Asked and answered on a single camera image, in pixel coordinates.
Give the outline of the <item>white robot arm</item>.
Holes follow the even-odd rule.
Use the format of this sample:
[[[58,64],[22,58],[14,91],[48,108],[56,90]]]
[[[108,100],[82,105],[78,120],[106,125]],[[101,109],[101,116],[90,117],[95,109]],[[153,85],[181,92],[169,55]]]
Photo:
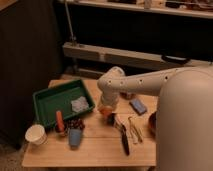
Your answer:
[[[158,98],[157,171],[213,171],[213,66],[133,76],[113,67],[99,78],[98,88],[105,106],[115,107],[121,92]]]

